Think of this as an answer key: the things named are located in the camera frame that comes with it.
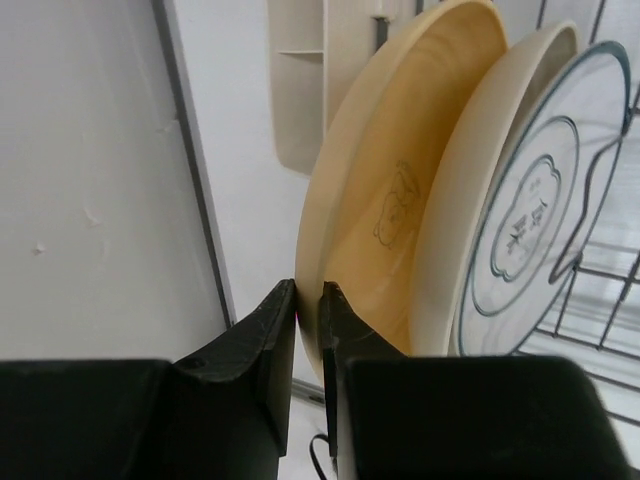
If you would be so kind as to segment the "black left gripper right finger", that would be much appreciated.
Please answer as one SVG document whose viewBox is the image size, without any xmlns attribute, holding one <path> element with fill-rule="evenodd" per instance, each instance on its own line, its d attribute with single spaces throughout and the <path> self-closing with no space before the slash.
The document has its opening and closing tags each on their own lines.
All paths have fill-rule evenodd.
<svg viewBox="0 0 640 480">
<path fill-rule="evenodd" d="M 328 282 L 320 341 L 341 479 L 627 479 L 586 373 L 554 356 L 408 357 Z"/>
</svg>

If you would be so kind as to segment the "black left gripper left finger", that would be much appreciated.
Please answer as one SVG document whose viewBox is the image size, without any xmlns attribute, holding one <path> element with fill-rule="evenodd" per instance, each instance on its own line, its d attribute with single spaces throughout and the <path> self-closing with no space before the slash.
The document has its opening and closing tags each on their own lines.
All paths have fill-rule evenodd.
<svg viewBox="0 0 640 480">
<path fill-rule="evenodd" d="M 5 479 L 274 479 L 286 454 L 295 285 L 177 362 L 5 361 Z"/>
</svg>

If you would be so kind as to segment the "yellow plate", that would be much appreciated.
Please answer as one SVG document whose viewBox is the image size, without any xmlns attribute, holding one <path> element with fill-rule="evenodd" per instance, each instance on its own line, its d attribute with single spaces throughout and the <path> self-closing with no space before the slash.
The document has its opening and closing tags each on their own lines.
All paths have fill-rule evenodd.
<svg viewBox="0 0 640 480">
<path fill-rule="evenodd" d="M 444 1 L 387 40 L 347 92 L 319 151 L 297 240 L 298 320 L 315 373 L 328 282 L 410 352 L 411 273 L 431 185 L 464 107 L 507 47 L 492 2 Z"/>
</svg>

